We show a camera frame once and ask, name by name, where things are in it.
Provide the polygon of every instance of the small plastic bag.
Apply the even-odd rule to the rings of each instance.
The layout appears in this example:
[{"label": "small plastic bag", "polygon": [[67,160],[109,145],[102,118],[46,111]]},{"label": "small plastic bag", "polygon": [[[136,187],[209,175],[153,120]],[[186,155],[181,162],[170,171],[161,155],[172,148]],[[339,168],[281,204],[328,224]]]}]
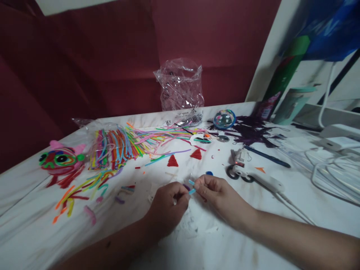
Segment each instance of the small plastic bag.
[{"label": "small plastic bag", "polygon": [[161,84],[161,104],[163,111],[188,109],[175,113],[173,122],[181,126],[197,126],[203,120],[201,110],[204,106],[201,88],[202,66],[187,58],[168,60],[159,70],[154,71]]}]

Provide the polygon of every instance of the red wall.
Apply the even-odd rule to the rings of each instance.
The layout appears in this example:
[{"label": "red wall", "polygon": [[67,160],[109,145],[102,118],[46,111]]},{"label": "red wall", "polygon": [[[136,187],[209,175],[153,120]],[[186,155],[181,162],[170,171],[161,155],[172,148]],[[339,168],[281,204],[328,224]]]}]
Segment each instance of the red wall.
[{"label": "red wall", "polygon": [[243,102],[279,4],[125,0],[42,22],[59,49],[95,80],[109,114],[117,116],[160,111],[153,71],[179,57],[204,67],[205,106]]},{"label": "red wall", "polygon": [[243,102],[280,1],[117,0],[47,17],[0,3],[1,120],[29,134],[1,148],[0,172],[74,131],[73,117],[161,111],[153,71],[169,59],[203,66],[205,106]]}]

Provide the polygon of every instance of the red triangle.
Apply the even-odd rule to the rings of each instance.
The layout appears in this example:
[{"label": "red triangle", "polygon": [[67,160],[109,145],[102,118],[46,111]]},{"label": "red triangle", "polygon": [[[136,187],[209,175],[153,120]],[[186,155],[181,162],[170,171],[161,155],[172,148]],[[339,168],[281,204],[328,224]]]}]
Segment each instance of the red triangle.
[{"label": "red triangle", "polygon": [[201,160],[202,156],[201,156],[200,149],[199,148],[196,149],[195,152],[193,152],[190,157]]},{"label": "red triangle", "polygon": [[179,167],[174,155],[171,155],[169,162],[168,162],[168,167]]}]

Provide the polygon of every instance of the ball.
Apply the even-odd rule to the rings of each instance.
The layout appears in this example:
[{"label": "ball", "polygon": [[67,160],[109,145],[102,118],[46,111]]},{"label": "ball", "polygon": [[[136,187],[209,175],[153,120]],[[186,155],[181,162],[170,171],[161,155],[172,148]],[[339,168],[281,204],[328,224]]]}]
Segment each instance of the ball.
[{"label": "ball", "polygon": [[232,110],[226,109],[218,111],[214,117],[214,126],[218,129],[231,128],[236,121],[236,116]]}]

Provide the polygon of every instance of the charger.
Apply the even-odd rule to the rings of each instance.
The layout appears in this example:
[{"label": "charger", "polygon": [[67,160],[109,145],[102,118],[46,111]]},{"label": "charger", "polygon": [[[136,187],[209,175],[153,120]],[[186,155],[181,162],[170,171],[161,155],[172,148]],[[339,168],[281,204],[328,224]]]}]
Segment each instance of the charger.
[{"label": "charger", "polygon": [[348,137],[334,137],[334,138],[324,138],[319,141],[319,143],[333,151],[341,151],[344,149],[352,149],[360,147],[360,142]]}]

